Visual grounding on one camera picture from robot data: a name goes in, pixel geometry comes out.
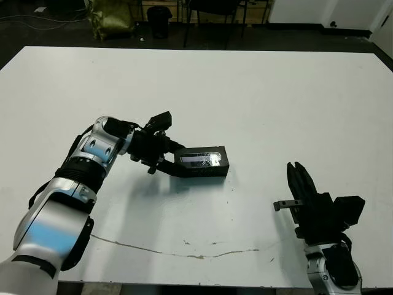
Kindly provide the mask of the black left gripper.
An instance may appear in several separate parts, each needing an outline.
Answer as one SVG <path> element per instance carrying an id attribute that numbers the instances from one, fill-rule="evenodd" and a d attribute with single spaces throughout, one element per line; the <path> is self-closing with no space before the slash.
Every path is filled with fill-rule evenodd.
<path id="1" fill-rule="evenodd" d="M 167 152 L 183 148 L 185 148 L 184 145 L 171 140 L 164 131 L 151 133 L 136 130 L 128 147 L 128 153 L 132 161 L 141 162 L 149 167 L 148 174 L 154 174 L 158 170 L 170 176 L 182 176 L 183 166 L 162 160 Z"/>

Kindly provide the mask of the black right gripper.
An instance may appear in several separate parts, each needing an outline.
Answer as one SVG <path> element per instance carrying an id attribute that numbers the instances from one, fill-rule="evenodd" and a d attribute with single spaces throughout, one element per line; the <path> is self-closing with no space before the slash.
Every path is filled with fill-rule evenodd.
<path id="1" fill-rule="evenodd" d="M 295 229 L 297 238 L 307 245 L 340 243 L 344 234 L 342 225 L 337 220 L 332 198 L 328 193 L 317 193 L 314 181 L 306 168 L 299 162 L 293 166 L 287 164 L 287 182 L 294 200 L 273 203 L 275 211 L 289 209 L 298 225 Z"/>

